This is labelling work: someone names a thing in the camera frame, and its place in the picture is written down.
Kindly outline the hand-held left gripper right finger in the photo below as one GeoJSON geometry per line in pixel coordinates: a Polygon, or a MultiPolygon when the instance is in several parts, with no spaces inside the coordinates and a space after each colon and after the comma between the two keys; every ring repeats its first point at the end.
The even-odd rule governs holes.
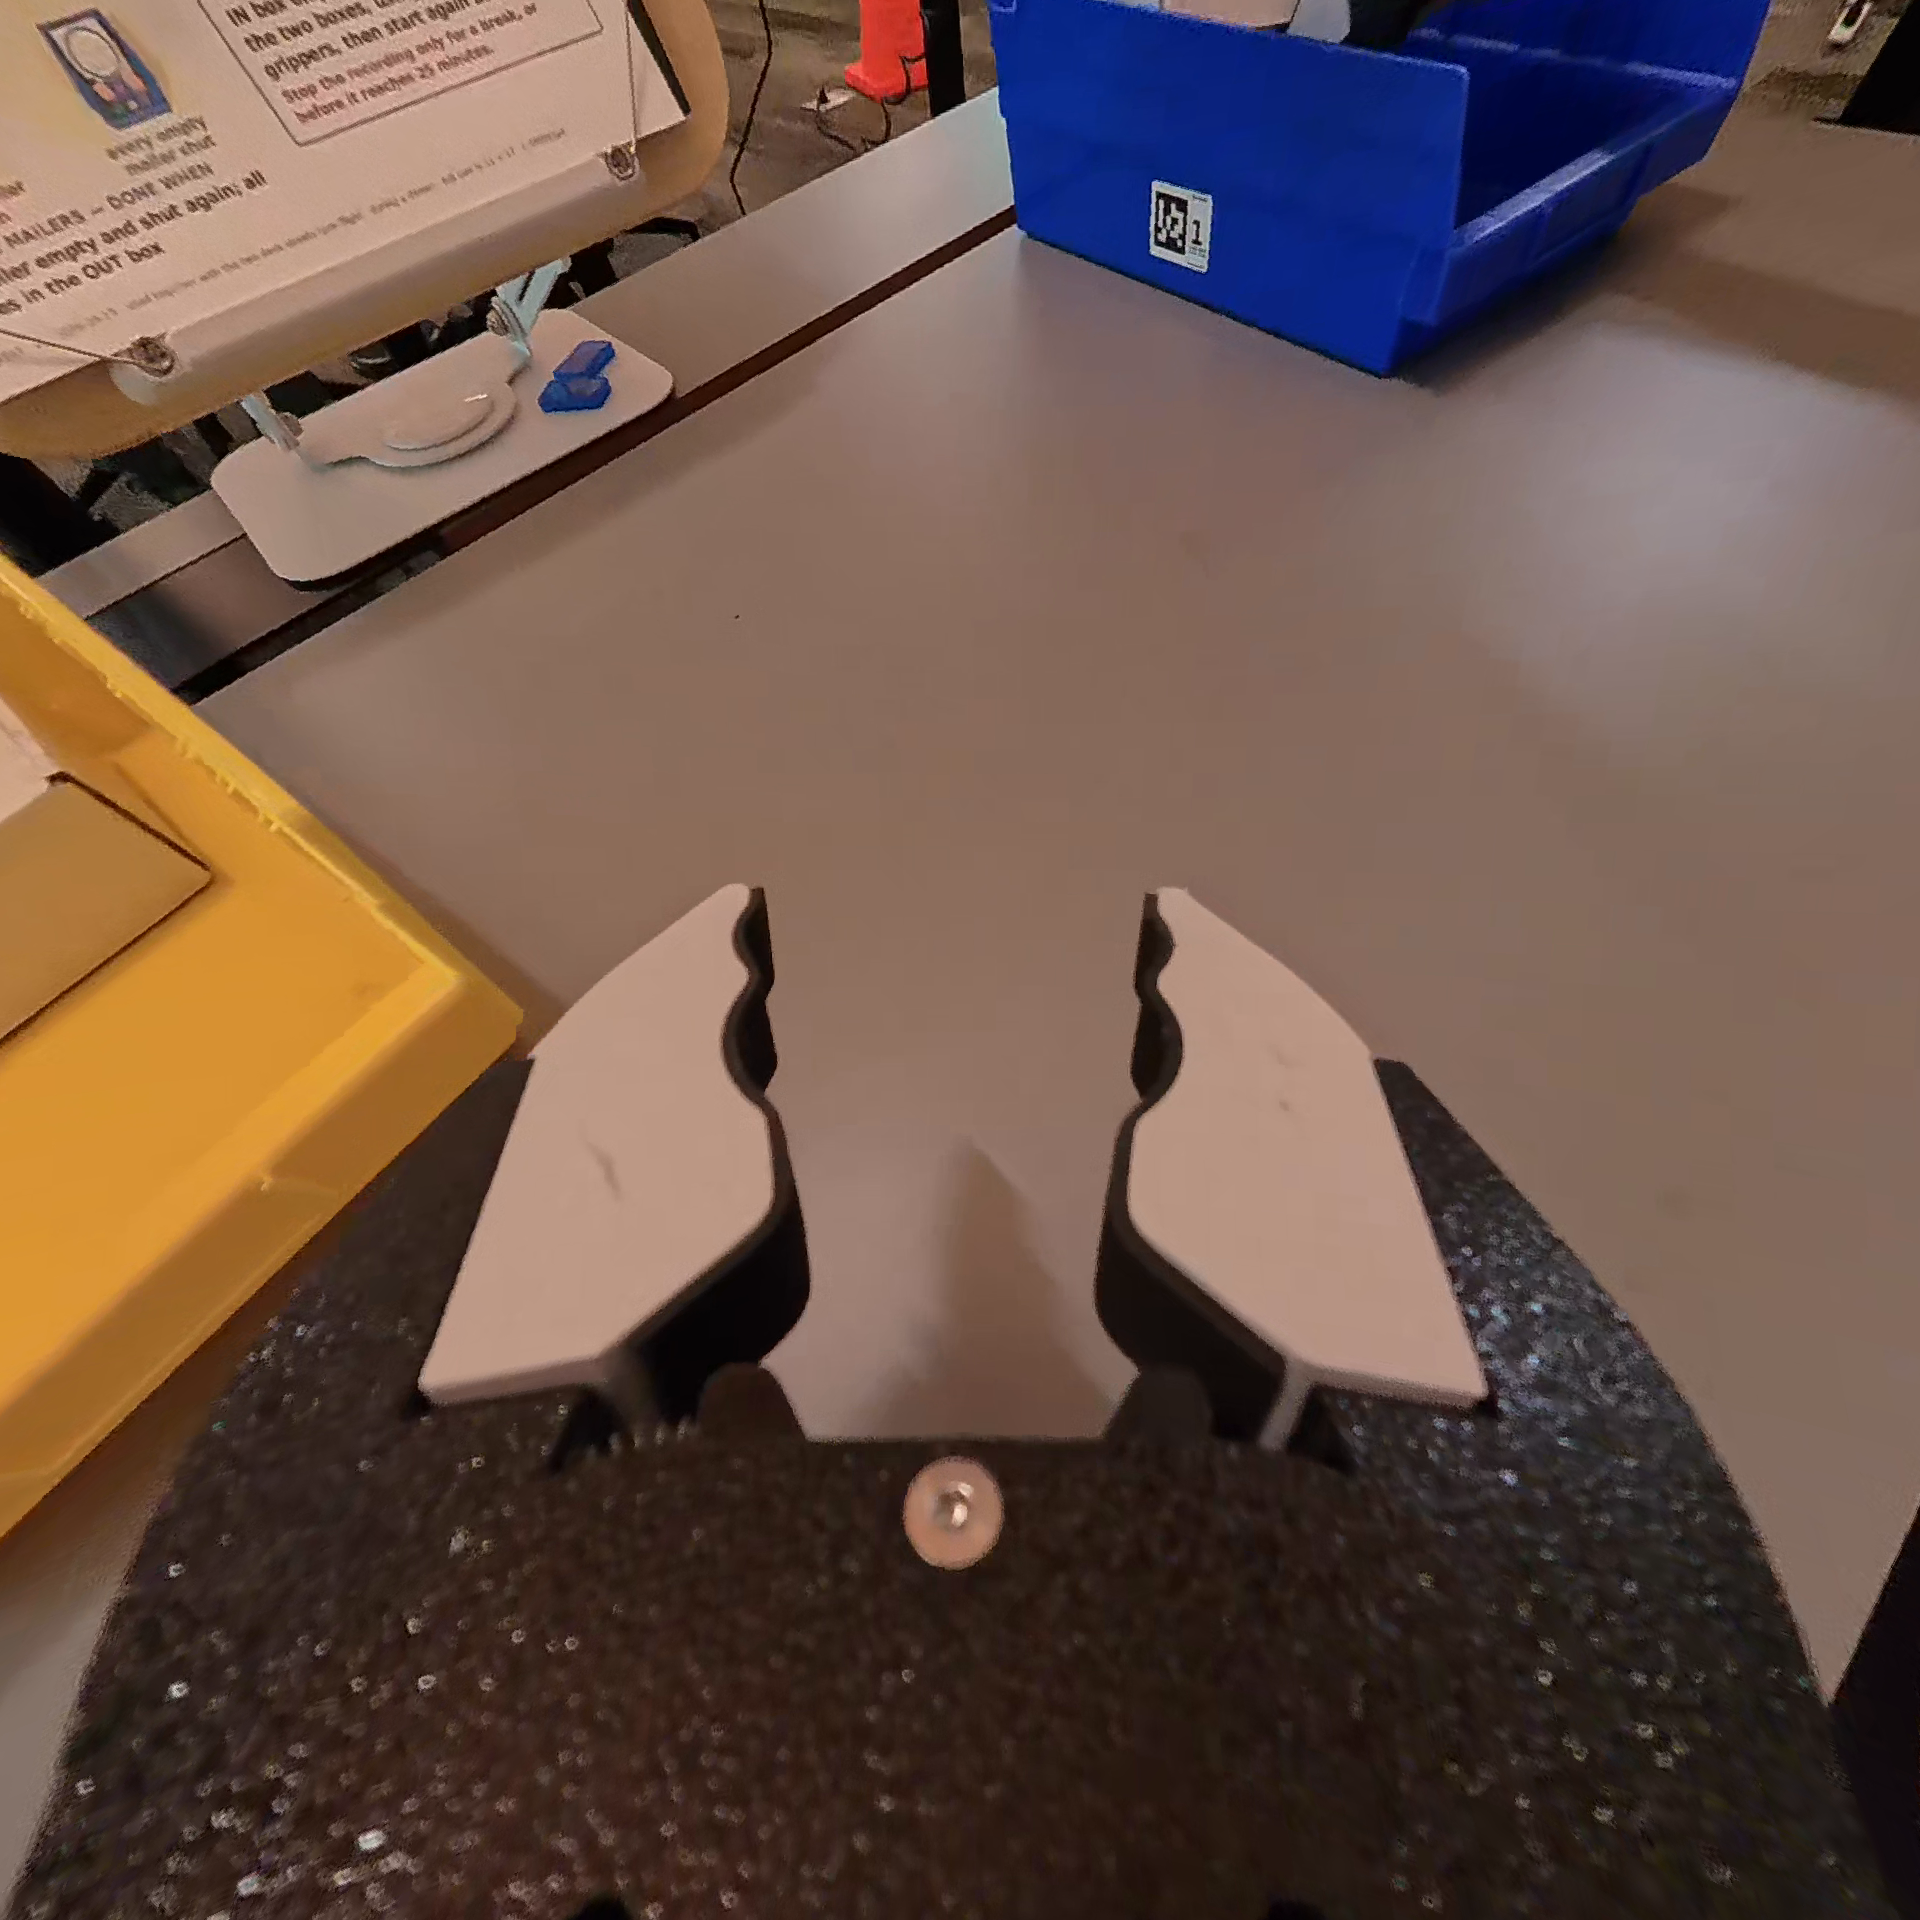
{"type": "Polygon", "coordinates": [[[1485,1408],[1373,1052],[1180,887],[1142,897],[1133,984],[1095,1253],[1117,1351],[1231,1444],[1287,1449],[1316,1394],[1485,1408]]]}

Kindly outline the yellow plastic bin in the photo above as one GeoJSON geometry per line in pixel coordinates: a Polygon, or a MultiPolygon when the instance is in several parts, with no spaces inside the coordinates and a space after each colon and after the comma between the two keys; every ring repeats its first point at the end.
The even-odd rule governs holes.
{"type": "Polygon", "coordinates": [[[5,1038],[3,1528],[518,1034],[209,722],[5,565],[5,705],[207,884],[5,1038]]]}

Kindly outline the orange cone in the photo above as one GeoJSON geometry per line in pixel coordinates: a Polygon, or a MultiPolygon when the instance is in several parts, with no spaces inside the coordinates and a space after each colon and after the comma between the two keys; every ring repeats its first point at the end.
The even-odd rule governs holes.
{"type": "Polygon", "coordinates": [[[921,2],[856,2],[856,58],[845,84],[876,104],[902,104],[927,84],[921,2]]]}

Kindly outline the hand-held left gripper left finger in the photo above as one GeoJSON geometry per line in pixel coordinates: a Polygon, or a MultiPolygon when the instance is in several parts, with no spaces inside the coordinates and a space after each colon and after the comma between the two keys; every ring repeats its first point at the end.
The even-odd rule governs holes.
{"type": "Polygon", "coordinates": [[[691,1424],[809,1303],[769,1096],[773,930],[727,881],[535,1044],[415,1389],[431,1408],[584,1389],[691,1424]]]}

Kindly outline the printed instruction sheet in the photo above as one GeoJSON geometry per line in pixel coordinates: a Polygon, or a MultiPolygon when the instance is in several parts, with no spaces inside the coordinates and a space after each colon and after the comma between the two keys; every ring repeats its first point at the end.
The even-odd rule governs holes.
{"type": "Polygon", "coordinates": [[[5,5],[3,396],[632,129],[622,5],[5,5]]]}

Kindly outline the white cardboard box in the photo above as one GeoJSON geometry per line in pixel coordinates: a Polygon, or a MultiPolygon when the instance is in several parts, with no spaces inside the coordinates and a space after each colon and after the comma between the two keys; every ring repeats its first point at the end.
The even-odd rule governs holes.
{"type": "Polygon", "coordinates": [[[13,1034],[195,895],[209,865],[71,773],[3,708],[3,1033],[13,1034]]]}

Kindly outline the blue plastic bin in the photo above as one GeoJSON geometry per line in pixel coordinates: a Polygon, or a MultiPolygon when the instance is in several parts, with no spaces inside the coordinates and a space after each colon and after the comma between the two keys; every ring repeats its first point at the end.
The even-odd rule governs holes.
{"type": "Polygon", "coordinates": [[[989,5],[1014,218],[1376,374],[1711,148],[1763,2],[989,5]]]}

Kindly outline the tan sheet board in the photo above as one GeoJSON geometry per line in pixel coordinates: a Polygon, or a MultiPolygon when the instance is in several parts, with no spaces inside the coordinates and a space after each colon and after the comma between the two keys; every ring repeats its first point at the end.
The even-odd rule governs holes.
{"type": "Polygon", "coordinates": [[[103,364],[7,400],[3,450],[93,460],[209,414],[383,334],[483,297],[684,201],[724,143],[727,71],[705,5],[622,5],[631,16],[636,129],[592,167],[468,207],[229,305],[195,326],[135,337],[103,364]]]}

